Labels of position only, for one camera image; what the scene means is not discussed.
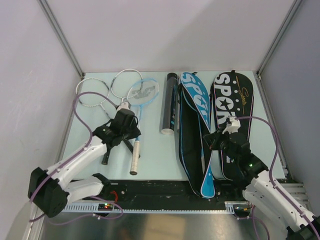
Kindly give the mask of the black shuttlecock tube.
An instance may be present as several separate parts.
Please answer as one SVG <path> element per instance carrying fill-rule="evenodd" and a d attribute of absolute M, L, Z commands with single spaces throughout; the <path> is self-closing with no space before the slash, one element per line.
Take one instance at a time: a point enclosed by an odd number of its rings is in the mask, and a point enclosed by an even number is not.
<path fill-rule="evenodd" d="M 162 113 L 162 126 L 160 131 L 163 135 L 174 134 L 177 87 L 178 75 L 174 72 L 168 73 L 164 88 L 164 105 Z"/>

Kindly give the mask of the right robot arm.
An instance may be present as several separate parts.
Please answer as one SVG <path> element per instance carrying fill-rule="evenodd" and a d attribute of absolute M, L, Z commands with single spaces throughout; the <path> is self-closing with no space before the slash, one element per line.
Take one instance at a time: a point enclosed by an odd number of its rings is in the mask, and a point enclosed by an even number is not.
<path fill-rule="evenodd" d="M 288 240 L 318 240 L 320 218 L 299 203 L 251 152 L 247 138 L 239 132 L 219 128 L 207 134 L 204 141 L 212 151 L 225 153 L 234 160 L 241 177 L 231 187 L 232 197 L 246 199 L 283 230 Z"/>

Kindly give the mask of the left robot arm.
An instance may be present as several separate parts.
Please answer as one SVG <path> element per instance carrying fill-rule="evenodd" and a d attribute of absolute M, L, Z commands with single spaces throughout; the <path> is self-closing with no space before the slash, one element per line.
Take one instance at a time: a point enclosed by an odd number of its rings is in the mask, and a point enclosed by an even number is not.
<path fill-rule="evenodd" d="M 28 198 L 43 213 L 53 218 L 67 204 L 92 198 L 107 199 L 111 194 L 110 181 L 100 173 L 74 181 L 74 177 L 90 163 L 118 146 L 123 140 L 141 135 L 134 112 L 122 108 L 106 124 L 97 127 L 88 142 L 68 159 L 61 160 L 46 170 L 37 167 L 31 172 Z"/>

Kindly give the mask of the white shuttlecock tube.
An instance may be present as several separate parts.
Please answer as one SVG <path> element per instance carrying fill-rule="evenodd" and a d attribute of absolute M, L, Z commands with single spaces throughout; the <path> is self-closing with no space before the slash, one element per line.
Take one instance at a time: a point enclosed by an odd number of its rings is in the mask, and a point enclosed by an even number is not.
<path fill-rule="evenodd" d="M 180 130 L 180 85 L 176 90 L 176 110 L 175 110 L 176 132 Z"/>

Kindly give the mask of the blue racket white grip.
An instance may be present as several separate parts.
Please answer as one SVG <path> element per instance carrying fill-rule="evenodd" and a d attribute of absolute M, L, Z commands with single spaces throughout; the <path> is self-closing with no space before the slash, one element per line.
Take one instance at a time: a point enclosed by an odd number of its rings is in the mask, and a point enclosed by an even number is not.
<path fill-rule="evenodd" d="M 137 107 L 136 117 L 138 118 L 137 127 L 140 129 L 142 122 L 142 112 L 145 106 L 152 103 L 159 94 L 159 83 L 153 78 L 144 78 L 134 83 L 129 89 L 127 99 L 132 107 Z M 140 154 L 140 136 L 136 137 L 133 143 L 133 153 L 129 173 L 132 176 L 138 174 L 138 162 Z"/>

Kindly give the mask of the blue racket bag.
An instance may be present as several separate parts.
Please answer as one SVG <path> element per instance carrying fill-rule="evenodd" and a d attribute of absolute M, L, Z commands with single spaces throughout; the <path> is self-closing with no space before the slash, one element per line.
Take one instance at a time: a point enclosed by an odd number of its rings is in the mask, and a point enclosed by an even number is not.
<path fill-rule="evenodd" d="M 183 72 L 178 84 L 178 155 L 193 193 L 215 196 L 211 170 L 212 151 L 204 140 L 211 133 L 211 100 L 207 88 L 195 74 Z"/>

